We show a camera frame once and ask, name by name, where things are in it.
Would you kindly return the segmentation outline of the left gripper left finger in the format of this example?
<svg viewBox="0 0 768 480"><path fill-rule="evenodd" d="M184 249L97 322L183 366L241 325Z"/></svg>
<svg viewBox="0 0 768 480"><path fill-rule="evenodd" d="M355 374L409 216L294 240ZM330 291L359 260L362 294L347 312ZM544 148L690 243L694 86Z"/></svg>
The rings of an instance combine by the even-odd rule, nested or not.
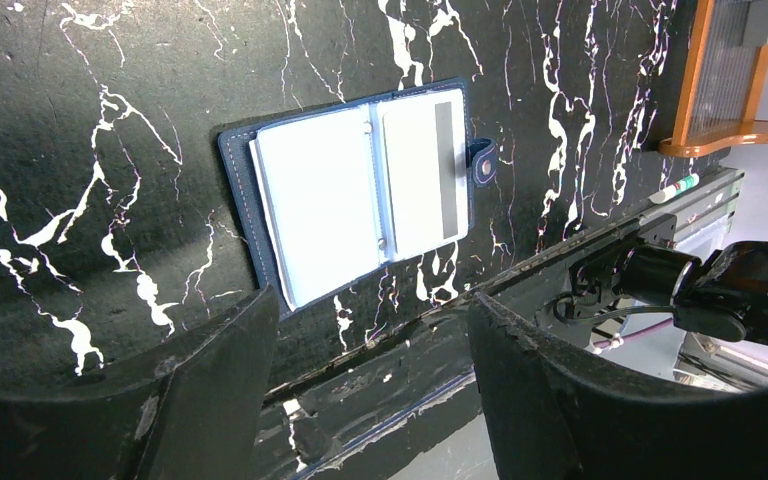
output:
<svg viewBox="0 0 768 480"><path fill-rule="evenodd" d="M83 379L0 392L0 479L246 478L279 317L267 287Z"/></svg>

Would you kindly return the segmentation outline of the white striped credit card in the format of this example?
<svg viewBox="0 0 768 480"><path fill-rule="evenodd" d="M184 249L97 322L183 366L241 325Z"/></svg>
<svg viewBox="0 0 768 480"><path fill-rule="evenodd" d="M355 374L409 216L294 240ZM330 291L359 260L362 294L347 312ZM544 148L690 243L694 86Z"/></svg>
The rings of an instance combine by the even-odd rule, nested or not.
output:
<svg viewBox="0 0 768 480"><path fill-rule="evenodd" d="M379 105L393 259L460 240L469 230L465 102L461 89Z"/></svg>

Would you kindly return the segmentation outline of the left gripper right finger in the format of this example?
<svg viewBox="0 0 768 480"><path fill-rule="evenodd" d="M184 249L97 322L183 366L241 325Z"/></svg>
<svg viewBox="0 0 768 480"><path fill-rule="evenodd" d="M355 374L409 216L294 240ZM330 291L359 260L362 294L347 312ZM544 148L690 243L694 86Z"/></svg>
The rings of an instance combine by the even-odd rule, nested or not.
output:
<svg viewBox="0 0 768 480"><path fill-rule="evenodd" d="M768 479L768 388L731 394L659 379L481 293L468 337L502 479Z"/></svg>

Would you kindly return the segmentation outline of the blue leather card holder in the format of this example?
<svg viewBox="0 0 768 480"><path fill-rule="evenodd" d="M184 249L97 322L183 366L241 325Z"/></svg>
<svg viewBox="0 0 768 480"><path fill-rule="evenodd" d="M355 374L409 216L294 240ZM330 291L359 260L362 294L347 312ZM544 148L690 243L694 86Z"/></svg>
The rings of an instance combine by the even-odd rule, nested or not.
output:
<svg viewBox="0 0 768 480"><path fill-rule="evenodd" d="M494 178L495 142L470 131L461 78L336 104L218 135L238 218L260 287L290 315L393 263L384 102L461 89L465 102L469 231L477 189Z"/></svg>

